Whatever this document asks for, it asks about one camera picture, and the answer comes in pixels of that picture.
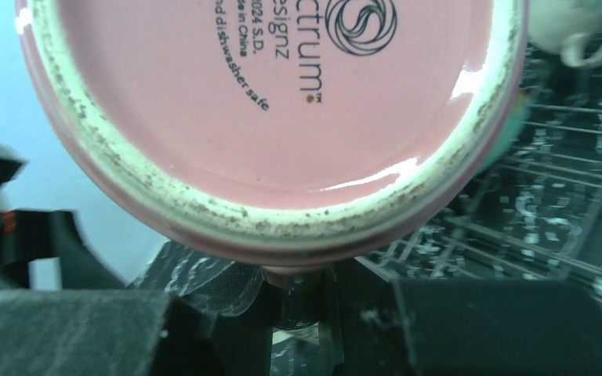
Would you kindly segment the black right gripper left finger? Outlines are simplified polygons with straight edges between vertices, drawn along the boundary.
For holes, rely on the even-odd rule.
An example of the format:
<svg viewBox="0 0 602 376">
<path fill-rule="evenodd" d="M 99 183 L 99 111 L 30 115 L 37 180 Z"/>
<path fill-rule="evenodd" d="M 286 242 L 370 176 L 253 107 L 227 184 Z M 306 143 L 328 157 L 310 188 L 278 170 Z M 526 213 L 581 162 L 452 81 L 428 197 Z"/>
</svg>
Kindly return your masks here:
<svg viewBox="0 0 602 376">
<path fill-rule="evenodd" d="M 226 269 L 190 295 L 14 289 L 0 278 L 0 375 L 266 375 L 280 310 Z"/>
</svg>

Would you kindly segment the cream seahorse mug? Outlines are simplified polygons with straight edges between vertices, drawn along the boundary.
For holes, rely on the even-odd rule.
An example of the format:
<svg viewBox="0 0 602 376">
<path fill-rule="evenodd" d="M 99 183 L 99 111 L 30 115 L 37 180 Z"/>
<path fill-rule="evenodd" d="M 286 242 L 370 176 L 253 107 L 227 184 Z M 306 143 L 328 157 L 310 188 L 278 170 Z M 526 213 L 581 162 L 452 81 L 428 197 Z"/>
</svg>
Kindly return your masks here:
<svg viewBox="0 0 602 376">
<path fill-rule="evenodd" d="M 537 49 L 558 55 L 576 69 L 602 66 L 602 43 L 593 54 L 586 46 L 602 31 L 602 1 L 531 0 L 528 41 Z"/>
</svg>

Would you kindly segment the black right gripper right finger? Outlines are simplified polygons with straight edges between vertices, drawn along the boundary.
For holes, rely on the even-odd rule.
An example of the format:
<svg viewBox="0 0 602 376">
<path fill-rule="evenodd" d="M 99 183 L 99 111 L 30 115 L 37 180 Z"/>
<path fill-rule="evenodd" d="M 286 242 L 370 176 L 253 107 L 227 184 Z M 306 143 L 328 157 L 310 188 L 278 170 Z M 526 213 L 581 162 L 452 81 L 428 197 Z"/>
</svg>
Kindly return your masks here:
<svg viewBox="0 0 602 376">
<path fill-rule="evenodd" d="M 324 276 L 328 375 L 602 375 L 602 310 L 555 280 Z"/>
</svg>

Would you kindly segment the white floral bowl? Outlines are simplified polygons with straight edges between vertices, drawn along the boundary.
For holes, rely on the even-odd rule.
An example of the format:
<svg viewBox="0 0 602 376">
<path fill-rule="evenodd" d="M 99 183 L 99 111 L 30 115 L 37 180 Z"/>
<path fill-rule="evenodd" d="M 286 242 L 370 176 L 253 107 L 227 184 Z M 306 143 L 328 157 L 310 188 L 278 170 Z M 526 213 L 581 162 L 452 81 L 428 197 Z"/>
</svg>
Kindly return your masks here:
<svg viewBox="0 0 602 376">
<path fill-rule="evenodd" d="M 484 163 L 477 171 L 477 174 L 481 174 L 490 168 L 517 141 L 528 118 L 530 103 L 530 95 L 523 89 L 519 89 L 499 137 L 489 155 L 485 158 Z"/>
</svg>

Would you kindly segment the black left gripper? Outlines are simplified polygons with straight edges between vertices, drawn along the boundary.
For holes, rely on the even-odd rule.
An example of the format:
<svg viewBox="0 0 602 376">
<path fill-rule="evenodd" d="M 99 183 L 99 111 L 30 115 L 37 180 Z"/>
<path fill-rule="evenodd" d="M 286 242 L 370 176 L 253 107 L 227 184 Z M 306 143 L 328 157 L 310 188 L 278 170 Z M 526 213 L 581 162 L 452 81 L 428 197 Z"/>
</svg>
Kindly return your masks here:
<svg viewBox="0 0 602 376">
<path fill-rule="evenodd" d="M 0 189 L 24 159 L 0 144 Z M 0 290 L 121 289 L 125 285 L 83 241 L 74 213 L 10 210 L 0 195 Z"/>
</svg>

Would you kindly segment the pink interior mug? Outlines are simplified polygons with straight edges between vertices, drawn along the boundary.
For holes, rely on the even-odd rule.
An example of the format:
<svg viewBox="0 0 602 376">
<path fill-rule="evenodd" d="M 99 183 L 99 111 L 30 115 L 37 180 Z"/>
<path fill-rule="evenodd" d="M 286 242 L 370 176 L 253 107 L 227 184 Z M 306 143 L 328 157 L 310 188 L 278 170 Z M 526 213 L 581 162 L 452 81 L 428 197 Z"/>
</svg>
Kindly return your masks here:
<svg viewBox="0 0 602 376">
<path fill-rule="evenodd" d="M 27 69 L 113 201 L 210 255 L 314 271 L 459 194 L 518 88 L 526 1 L 18 1 Z"/>
</svg>

